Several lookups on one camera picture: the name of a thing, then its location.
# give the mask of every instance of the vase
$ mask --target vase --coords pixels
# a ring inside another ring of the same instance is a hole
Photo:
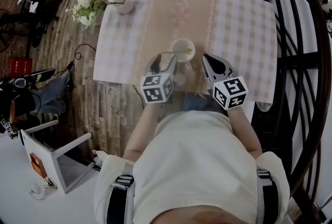
[[[124,0],[114,0],[114,2],[123,2]],[[128,14],[134,8],[134,2],[126,0],[124,4],[113,4],[116,9],[122,14]]]

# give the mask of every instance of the person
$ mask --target person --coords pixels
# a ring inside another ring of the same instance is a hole
[[[16,117],[28,114],[31,111],[34,113],[62,114],[66,111],[66,104],[58,97],[65,89],[69,91],[73,89],[71,74],[68,70],[61,77],[53,79],[40,89],[30,90],[24,88],[18,94],[15,94],[15,97],[12,97],[11,94],[3,95],[0,99],[0,108],[8,109],[10,107],[9,112],[4,115],[9,117],[11,124],[15,124]]]
[[[256,223],[257,168],[278,188],[281,223],[289,186],[281,160],[262,152],[241,107],[223,115],[213,101],[186,96],[182,112],[158,124],[160,104],[147,104],[123,157],[108,155],[95,189],[95,216],[105,224],[110,195],[123,168],[133,166],[134,224]]]

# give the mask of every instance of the shoulder strap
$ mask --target shoulder strap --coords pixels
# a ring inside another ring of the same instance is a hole
[[[257,198],[256,224],[275,223],[279,214],[278,189],[267,170],[257,169]]]
[[[135,192],[132,173],[119,176],[112,186],[106,224],[132,224]]]

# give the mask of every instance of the black and white marker cube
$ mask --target black and white marker cube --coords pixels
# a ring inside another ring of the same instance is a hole
[[[8,133],[12,133],[12,128],[10,126],[10,122],[7,122],[5,119],[2,119],[1,124],[7,130]]]
[[[141,91],[146,103],[166,102],[174,90],[170,74],[144,76]]]
[[[242,76],[213,84],[213,98],[225,110],[241,106],[247,93],[248,88]]]

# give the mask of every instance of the person's leg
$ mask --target person's leg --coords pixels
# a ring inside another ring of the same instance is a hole
[[[41,105],[43,106],[50,101],[56,100],[59,97],[60,93],[65,90],[70,78],[71,75],[69,71],[66,71],[61,77],[53,79],[44,87],[33,90],[32,93],[36,94],[33,95],[35,104],[36,102],[39,103],[39,101],[41,101]]]
[[[183,100],[183,111],[200,110],[200,111],[215,111],[227,116],[227,112],[223,110],[218,104],[216,104],[210,95],[204,95],[202,98],[199,95],[188,93]]]
[[[66,111],[66,104],[63,100],[54,100],[46,104],[42,104],[39,108],[39,102],[35,101],[36,108],[34,113],[46,114],[62,114]]]

